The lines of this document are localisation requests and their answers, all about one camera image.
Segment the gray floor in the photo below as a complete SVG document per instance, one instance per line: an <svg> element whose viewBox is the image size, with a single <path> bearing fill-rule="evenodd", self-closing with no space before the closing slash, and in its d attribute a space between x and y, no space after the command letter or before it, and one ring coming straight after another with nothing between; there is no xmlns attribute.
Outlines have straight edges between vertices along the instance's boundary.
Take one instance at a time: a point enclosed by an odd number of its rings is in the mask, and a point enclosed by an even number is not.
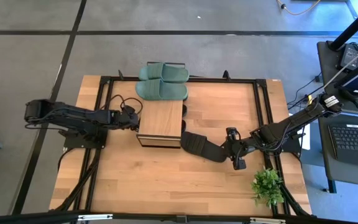
<svg viewBox="0 0 358 224"><path fill-rule="evenodd" d="M301 11L311 4L287 1L293 11ZM70 30L79 5L80 0L0 0L0 29ZM87 3L80 29L338 31L352 21L343 2L322 2L310 13L290 16L281 12L273 0L233 0L230 4L217 0L94 0ZM147 61L161 60L184 62L191 74L206 77L221 77L228 70L232 77L279 78L290 101L296 89L320 71L316 43L332 39L78 36L58 100L74 104L83 75L117 75L120 69L124 75L133 76ZM67 36L0 36L0 141L4 144L0 150L0 215L9 210L35 136L35 131L23 128L24 104L31 99L49 97L67 40ZM313 83L300 95L318 86ZM24 212L48 209L62 144L62 137L48 132ZM339 194L322 193L319 189L327 187L327 183L321 169L304 166L313 213L323 218L358 221L358 186L341 183ZM328 210L327 205L335 209Z"/></svg>

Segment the laptop keyboard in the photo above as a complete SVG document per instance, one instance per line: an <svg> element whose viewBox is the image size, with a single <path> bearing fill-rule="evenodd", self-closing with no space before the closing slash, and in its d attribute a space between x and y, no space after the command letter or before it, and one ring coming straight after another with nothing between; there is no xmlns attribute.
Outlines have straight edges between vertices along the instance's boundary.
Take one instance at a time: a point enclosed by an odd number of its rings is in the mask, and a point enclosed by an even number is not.
<svg viewBox="0 0 358 224"><path fill-rule="evenodd" d="M329 131L336 149L358 151L358 128L330 125Z"/></svg>

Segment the metal pole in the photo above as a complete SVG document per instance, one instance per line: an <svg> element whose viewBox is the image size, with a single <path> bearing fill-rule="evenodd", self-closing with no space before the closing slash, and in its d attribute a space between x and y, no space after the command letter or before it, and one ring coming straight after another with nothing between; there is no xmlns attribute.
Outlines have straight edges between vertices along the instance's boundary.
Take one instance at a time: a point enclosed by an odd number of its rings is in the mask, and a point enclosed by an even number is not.
<svg viewBox="0 0 358 224"><path fill-rule="evenodd" d="M356 32L358 31L358 18L352 22L352 24L346 28L346 30L339 35L339 37L337 39L334 40L334 42L332 42L329 45L329 48L331 50L338 50L339 48L342 47L342 45L345 44L346 41L348 41Z"/></svg>

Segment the wooden tabletop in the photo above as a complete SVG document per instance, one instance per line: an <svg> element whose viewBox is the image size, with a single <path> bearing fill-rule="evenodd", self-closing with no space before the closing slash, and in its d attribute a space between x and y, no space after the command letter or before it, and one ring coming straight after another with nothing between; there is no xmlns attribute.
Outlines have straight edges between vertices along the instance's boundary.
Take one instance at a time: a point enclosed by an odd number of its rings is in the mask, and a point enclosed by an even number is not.
<svg viewBox="0 0 358 224"><path fill-rule="evenodd" d="M84 76L76 106L94 109L99 80L100 76ZM186 86L187 131L205 135L209 141L221 145L226 127L236 127L242 138L258 127L251 84L189 82ZM267 80L267 86L273 120L285 119L288 110L281 81ZM142 100L135 92L135 82L114 82L112 95L116 94ZM266 122L261 90L260 99ZM118 110L120 103L119 98L113 99L110 109ZM140 109L136 101L126 103ZM255 206L252 199L250 184L254 174L264 168L261 152L244 157L247 169L234 170L229 159L217 163L182 149L141 147L135 135L130 130L109 131L106 147L101 152L92 211L271 216L269 208L263 204ZM83 155L84 149L75 149L62 160L50 208L59 206L73 190ZM311 213L299 161L287 153L280 157L287 188L303 209ZM87 190L83 192L80 208L84 208Z"/></svg>

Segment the potted plant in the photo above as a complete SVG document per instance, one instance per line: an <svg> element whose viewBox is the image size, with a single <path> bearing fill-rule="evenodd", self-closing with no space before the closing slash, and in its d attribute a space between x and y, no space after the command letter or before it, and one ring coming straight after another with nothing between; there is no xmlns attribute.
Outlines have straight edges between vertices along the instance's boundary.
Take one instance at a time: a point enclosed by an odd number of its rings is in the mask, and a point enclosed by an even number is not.
<svg viewBox="0 0 358 224"><path fill-rule="evenodd" d="M277 171L273 169L264 169L258 171L254 175L255 179L252 185L252 190L255 192L255 204L264 203L271 207L277 205L277 202L284 202L283 195L280 190L280 183L283 180L278 177Z"/></svg>

